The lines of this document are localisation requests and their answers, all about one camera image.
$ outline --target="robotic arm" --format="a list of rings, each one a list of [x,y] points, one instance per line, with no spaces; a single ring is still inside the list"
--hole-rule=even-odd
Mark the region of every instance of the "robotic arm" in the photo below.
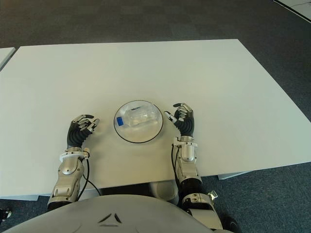
[[[181,199],[181,208],[211,229],[222,229],[222,224],[215,211],[213,200],[215,191],[206,193],[201,177],[196,168],[197,156],[194,148],[194,117],[193,110],[185,103],[173,105],[177,107],[175,114],[165,111],[167,118],[180,131],[180,139],[174,138],[173,146],[177,147],[175,163],[176,183]]]
[[[80,179],[84,173],[83,159],[89,158],[89,149],[82,150],[82,144],[99,123],[92,115],[80,115],[70,124],[67,135],[67,149],[60,155],[58,180],[48,202],[48,210],[79,200]]]

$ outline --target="another table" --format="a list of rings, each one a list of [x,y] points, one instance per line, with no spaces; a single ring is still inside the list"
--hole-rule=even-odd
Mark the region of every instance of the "another table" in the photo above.
[[[311,161],[310,122],[238,40],[29,46],[0,72],[0,196],[51,192],[79,114],[101,119],[85,144],[98,187],[173,179],[171,122],[144,144],[115,132],[131,100],[194,109],[202,176]]]

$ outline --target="round plate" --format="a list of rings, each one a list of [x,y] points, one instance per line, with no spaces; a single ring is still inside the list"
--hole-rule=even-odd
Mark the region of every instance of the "round plate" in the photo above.
[[[132,127],[121,120],[127,110],[135,110],[139,107],[150,105],[152,103],[144,100],[131,101],[118,109],[114,118],[114,127],[117,134],[124,140],[132,143],[143,143],[154,139],[161,131],[163,126],[163,116],[157,106],[155,106],[153,116],[154,120],[143,122]]]

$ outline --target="robot finger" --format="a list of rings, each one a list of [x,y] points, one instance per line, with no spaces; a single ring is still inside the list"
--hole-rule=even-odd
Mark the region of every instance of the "robot finger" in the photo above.
[[[177,121],[176,117],[174,117],[170,112],[164,111],[164,114],[171,122],[175,123]]]
[[[93,120],[93,122],[87,127],[87,130],[89,130],[90,132],[94,131],[94,129],[97,127],[99,123],[99,119],[95,119]]]
[[[80,128],[80,129],[83,129],[83,128],[85,128],[85,127],[88,127],[90,124],[91,124],[90,121],[85,121],[84,123],[79,124],[79,128]]]
[[[92,115],[87,115],[87,114],[83,114],[83,115],[79,115],[79,116],[77,116],[75,119],[73,119],[73,123],[76,123],[76,122],[78,122],[78,121],[80,121],[80,120],[82,120],[82,119],[85,119],[85,118],[90,118],[90,119],[92,119],[92,118],[94,118],[94,116],[92,116]]]
[[[173,107],[184,107],[188,112],[192,111],[190,106],[187,105],[186,103],[176,103],[176,104],[173,105]]]

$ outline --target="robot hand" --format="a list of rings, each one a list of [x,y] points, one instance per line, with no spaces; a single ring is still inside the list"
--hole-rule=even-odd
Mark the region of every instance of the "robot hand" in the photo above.
[[[174,116],[168,111],[164,112],[165,115],[171,122],[173,122],[176,128],[179,129],[181,136],[193,137],[193,110],[185,103],[176,103],[173,107],[177,107]]]
[[[91,121],[93,118],[92,115],[80,115],[71,122],[67,135],[67,148],[82,146],[99,123],[99,119]]]

